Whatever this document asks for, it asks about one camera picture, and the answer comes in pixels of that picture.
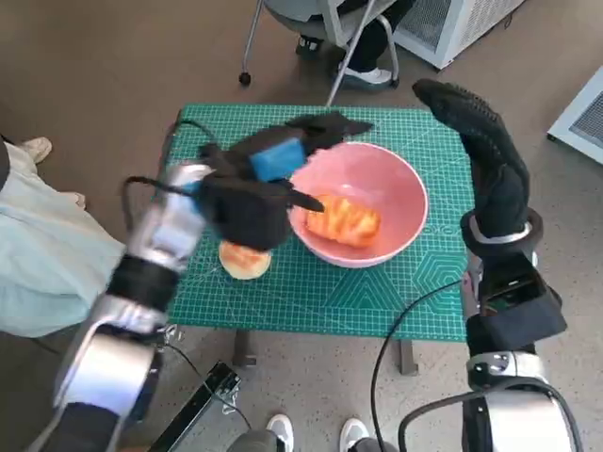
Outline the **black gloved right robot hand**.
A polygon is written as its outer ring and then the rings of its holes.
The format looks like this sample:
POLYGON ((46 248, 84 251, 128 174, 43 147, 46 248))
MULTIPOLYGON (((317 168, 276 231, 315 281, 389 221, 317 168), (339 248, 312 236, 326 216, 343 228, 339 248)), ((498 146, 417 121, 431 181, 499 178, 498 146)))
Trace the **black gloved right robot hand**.
POLYGON ((530 175, 502 117, 479 95, 454 84, 420 79, 413 92, 460 136, 470 159, 474 216, 481 234, 494 238, 523 232, 530 175))

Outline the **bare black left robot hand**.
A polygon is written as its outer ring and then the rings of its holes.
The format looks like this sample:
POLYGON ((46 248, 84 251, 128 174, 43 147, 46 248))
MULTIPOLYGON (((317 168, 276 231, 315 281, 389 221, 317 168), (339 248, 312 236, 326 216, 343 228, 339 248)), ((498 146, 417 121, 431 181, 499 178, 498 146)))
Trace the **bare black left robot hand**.
POLYGON ((206 206, 232 207, 248 199, 321 212, 322 204, 297 191, 288 179, 316 152, 329 150, 345 138, 372 128, 371 122, 330 111, 266 127, 226 151, 206 146, 204 162, 212 172, 203 179, 198 199, 206 206))

